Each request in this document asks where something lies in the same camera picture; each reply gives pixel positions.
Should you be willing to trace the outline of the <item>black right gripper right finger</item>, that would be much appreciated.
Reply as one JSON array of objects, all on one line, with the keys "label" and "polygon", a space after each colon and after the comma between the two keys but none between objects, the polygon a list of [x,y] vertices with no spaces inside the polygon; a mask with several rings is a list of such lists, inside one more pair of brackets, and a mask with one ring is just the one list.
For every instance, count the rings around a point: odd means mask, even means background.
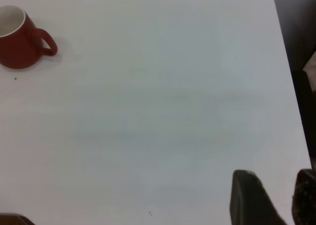
[{"label": "black right gripper right finger", "polygon": [[296,225],[316,224],[316,171],[313,169],[302,169],[297,174],[292,216]]}]

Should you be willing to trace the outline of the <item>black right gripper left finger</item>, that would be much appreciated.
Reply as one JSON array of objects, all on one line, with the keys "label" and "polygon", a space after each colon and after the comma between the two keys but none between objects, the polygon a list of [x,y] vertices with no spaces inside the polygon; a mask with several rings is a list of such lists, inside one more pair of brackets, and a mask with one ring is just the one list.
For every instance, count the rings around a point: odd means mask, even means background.
[{"label": "black right gripper left finger", "polygon": [[230,216],[233,225],[284,225],[260,179],[247,170],[235,170]]}]

